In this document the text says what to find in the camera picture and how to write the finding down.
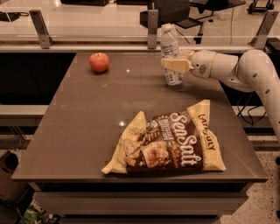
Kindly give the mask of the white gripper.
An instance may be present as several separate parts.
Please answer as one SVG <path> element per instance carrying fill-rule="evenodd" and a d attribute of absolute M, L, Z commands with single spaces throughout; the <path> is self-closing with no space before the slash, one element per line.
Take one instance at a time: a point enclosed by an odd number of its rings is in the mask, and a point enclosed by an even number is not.
<path fill-rule="evenodd" d="M 187 73 L 191 70 L 191 74 L 196 77 L 208 79 L 210 77 L 211 68 L 214 63 L 216 52 L 202 50 L 194 53 L 194 51 L 180 49 L 181 57 L 191 58 L 162 58 L 161 66 L 180 73 Z"/>

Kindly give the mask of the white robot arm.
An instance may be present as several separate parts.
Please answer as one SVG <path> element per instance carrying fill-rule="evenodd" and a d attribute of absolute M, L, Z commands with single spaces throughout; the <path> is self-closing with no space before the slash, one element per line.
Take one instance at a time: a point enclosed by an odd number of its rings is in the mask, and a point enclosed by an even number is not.
<path fill-rule="evenodd" d="M 255 91 L 280 141 L 280 79 L 270 57 L 261 50 L 248 50 L 241 57 L 202 50 L 183 51 L 178 58 L 162 58 L 161 65 L 175 72 L 216 79 L 242 91 Z"/>

